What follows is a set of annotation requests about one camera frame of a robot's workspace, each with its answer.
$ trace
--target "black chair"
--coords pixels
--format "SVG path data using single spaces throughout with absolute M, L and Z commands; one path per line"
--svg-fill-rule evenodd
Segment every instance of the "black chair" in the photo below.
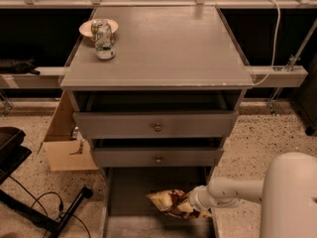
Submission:
M 25 133 L 18 128 L 0 127 L 0 184 L 32 153 L 28 148 L 21 146 L 25 136 Z M 58 237 L 83 198 L 91 196 L 92 191 L 84 186 L 60 221 L 56 221 L 0 189 L 0 202 L 29 219 L 37 227 L 49 231 L 52 238 Z

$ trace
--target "cabinet top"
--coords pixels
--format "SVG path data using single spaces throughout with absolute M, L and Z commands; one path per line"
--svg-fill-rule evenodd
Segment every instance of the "cabinet top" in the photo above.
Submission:
M 84 37 L 64 89 L 253 85 L 213 6 L 100 7 L 93 18 L 118 23 L 116 55 L 100 60 Z

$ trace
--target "speckled floor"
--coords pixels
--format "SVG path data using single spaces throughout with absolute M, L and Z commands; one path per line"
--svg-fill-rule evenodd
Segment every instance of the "speckled floor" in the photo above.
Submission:
M 60 194 L 67 208 L 86 185 L 94 195 L 85 199 L 75 212 L 87 226 L 91 237 L 99 237 L 105 181 L 100 171 L 51 172 L 41 142 L 50 125 L 56 103 L 17 103 L 7 117 L 0 117 L 0 126 L 23 129 L 27 136 L 23 143 L 33 153 L 13 173 L 35 197 L 47 191 Z M 265 102 L 243 102 L 240 116 L 232 135 L 225 144 L 225 153 L 214 176 L 233 179 L 262 179 L 271 160 L 283 153 L 299 151 L 317 157 L 316 135 L 305 135 L 306 126 L 296 108 L 287 101 L 277 102 L 277 115 L 271 116 Z M 1 189 L 31 205 L 34 201 L 11 179 L 1 184 Z M 47 195 L 41 198 L 51 218 L 58 216 L 58 198 Z M 45 231 L 0 205 L 0 237 L 43 237 Z M 261 207 L 244 202 L 238 208 L 215 209 L 220 238 L 259 237 Z M 82 224 L 72 218 L 60 237 L 88 237 Z M 133 231 L 127 237 L 134 237 Z

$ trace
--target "white cable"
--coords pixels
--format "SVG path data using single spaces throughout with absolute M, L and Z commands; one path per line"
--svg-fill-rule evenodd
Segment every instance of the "white cable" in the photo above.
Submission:
M 271 64 L 270 64 L 271 68 L 273 68 L 274 61 L 275 61 L 275 53 L 276 53 L 277 32 L 278 32 L 279 21 L 280 21 L 280 9 L 279 9 L 279 6 L 278 6 L 276 0 L 268 0 L 268 1 L 275 4 L 276 9 L 277 9 L 277 21 L 276 21 L 276 27 L 275 27 L 275 33 L 274 33 L 273 52 L 272 52 L 272 58 L 271 58 Z M 269 76 L 269 73 L 261 81 L 254 83 L 254 86 L 262 84 L 268 78 L 268 76 Z

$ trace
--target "drawer front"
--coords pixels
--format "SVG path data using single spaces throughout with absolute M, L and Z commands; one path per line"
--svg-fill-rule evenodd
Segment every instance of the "drawer front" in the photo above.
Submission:
M 223 149 L 95 149 L 98 167 L 214 167 Z
M 238 111 L 208 114 L 74 113 L 88 139 L 229 136 Z

